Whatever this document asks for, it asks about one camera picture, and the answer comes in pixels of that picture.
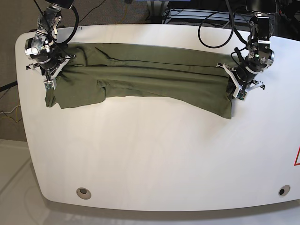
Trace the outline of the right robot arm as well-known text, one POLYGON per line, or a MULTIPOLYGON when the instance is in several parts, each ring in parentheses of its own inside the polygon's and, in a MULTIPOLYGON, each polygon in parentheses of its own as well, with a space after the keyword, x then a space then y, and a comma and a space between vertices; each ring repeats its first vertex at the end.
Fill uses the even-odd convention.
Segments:
POLYGON ((27 65, 26 69, 40 68, 41 75, 45 77, 45 87, 53 89, 57 75, 70 60, 75 58, 75 55, 66 52, 66 48, 77 31, 79 14, 72 0, 49 0, 49 6, 45 11, 41 10, 36 1, 34 3, 40 12, 37 30, 33 38, 26 40, 24 51, 25 55, 35 63, 27 65), (58 25, 62 20, 62 9, 73 11, 75 25, 69 37, 63 42, 58 42, 58 25))

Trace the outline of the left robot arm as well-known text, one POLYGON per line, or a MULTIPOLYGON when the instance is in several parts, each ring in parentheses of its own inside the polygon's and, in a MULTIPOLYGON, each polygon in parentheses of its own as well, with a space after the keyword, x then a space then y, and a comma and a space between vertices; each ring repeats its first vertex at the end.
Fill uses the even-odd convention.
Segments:
POLYGON ((232 96, 239 100, 244 100, 253 89, 265 89, 265 85, 261 81, 255 80, 255 77, 268 69, 274 62, 275 54, 270 49, 270 37, 272 36, 272 25, 270 23, 270 15, 276 13, 276 2, 274 0, 247 0, 246 10, 253 12, 254 16, 248 21, 250 35, 247 40, 242 38, 241 34, 235 27, 235 16, 228 0, 225 1, 229 13, 229 23, 231 24, 231 33, 228 39, 221 45, 210 46, 205 44, 201 39, 201 27, 206 21, 217 14, 211 13, 203 19, 198 28, 198 39, 201 44, 210 49, 218 49, 229 43, 233 34, 245 45, 243 49, 235 48, 234 52, 238 57, 238 61, 234 60, 236 67, 229 67, 227 64, 217 64, 219 68, 223 68, 229 75, 231 81, 235 85, 232 96))

